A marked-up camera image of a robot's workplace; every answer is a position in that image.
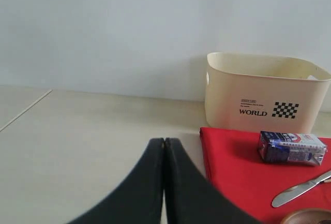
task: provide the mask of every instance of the cream plastic basket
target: cream plastic basket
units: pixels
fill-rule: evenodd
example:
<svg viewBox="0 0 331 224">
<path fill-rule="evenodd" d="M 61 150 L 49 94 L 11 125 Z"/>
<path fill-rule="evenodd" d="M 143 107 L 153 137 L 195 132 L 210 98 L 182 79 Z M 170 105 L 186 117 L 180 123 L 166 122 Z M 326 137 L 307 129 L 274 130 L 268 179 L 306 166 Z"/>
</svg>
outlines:
<svg viewBox="0 0 331 224">
<path fill-rule="evenodd" d="M 215 52 L 207 56 L 210 126 L 310 133 L 331 75 L 292 57 Z"/>
</svg>

